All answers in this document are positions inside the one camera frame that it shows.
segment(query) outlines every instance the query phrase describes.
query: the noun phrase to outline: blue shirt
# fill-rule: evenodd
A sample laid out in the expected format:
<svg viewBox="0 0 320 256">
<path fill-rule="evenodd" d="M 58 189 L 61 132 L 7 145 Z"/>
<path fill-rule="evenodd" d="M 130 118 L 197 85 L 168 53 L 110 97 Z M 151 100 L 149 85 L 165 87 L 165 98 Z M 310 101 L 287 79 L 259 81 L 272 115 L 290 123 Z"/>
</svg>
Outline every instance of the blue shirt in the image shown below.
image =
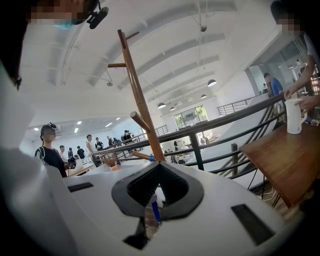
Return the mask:
<svg viewBox="0 0 320 256">
<path fill-rule="evenodd" d="M 272 78 L 271 80 L 271 87 L 273 91 L 273 95 L 277 96 L 280 91 L 283 91 L 284 89 L 282 88 L 281 83 L 278 81 L 276 78 Z"/>
</svg>

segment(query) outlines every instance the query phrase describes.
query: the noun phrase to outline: gray shirt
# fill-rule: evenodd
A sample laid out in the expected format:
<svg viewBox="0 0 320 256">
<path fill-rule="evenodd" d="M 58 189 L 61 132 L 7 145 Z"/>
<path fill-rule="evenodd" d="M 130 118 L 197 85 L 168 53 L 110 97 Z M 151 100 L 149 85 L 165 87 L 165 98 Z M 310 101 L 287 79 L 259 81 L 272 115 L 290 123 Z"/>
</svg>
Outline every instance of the gray shirt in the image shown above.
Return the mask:
<svg viewBox="0 0 320 256">
<path fill-rule="evenodd" d="M 318 69 L 320 68 L 320 58 L 317 53 L 317 50 L 315 48 L 315 45 L 312 43 L 310 37 L 307 35 L 307 33 L 304 33 L 304 40 L 306 43 L 306 48 L 308 50 L 308 55 L 312 56 L 315 60 L 316 66 Z"/>
</svg>

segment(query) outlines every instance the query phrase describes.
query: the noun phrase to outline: railing post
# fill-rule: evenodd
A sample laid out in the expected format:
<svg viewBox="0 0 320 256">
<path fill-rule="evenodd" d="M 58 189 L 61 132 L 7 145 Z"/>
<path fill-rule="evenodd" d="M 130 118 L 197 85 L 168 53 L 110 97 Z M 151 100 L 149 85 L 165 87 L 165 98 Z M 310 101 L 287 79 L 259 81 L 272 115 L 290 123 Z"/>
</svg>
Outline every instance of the railing post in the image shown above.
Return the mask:
<svg viewBox="0 0 320 256">
<path fill-rule="evenodd" d="M 201 157 L 197 135 L 196 133 L 191 133 L 189 136 L 190 136 L 190 141 L 194 150 L 194 155 L 195 155 L 196 163 L 198 165 L 198 169 L 204 171 L 205 168 L 204 168 L 204 163 Z"/>
<path fill-rule="evenodd" d="M 238 145 L 233 143 L 231 144 L 231 151 L 237 151 L 238 150 Z M 232 156 L 232 164 L 235 165 L 238 163 L 238 154 L 235 154 Z M 235 167 L 232 169 L 232 176 L 237 175 L 238 174 L 238 167 Z"/>
</svg>

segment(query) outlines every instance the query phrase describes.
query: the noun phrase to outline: person in blue shirt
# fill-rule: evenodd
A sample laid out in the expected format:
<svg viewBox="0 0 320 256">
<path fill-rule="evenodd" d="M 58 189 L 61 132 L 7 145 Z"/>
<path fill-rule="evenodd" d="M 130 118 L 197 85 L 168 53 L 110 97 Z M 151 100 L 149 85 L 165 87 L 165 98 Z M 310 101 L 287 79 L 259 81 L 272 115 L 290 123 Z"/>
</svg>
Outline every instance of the person in blue shirt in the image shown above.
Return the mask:
<svg viewBox="0 0 320 256">
<path fill-rule="evenodd" d="M 277 96 L 284 90 L 279 80 L 275 77 L 271 77 L 269 73 L 264 73 L 264 79 L 266 83 L 271 83 L 273 96 Z"/>
</svg>

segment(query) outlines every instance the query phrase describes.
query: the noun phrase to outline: person in black sleeveless top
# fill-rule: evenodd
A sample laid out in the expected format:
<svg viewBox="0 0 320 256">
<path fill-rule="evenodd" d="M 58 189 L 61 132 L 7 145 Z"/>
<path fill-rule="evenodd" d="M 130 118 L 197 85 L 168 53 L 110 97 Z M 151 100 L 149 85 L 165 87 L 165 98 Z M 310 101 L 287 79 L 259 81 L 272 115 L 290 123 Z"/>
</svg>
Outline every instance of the person in black sleeveless top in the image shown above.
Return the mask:
<svg viewBox="0 0 320 256">
<path fill-rule="evenodd" d="M 41 128 L 40 139 L 42 146 L 39 147 L 34 154 L 44 165 L 56 167 L 63 178 L 67 177 L 65 164 L 61 159 L 59 152 L 51 146 L 52 141 L 56 138 L 56 125 L 49 123 Z"/>
</svg>

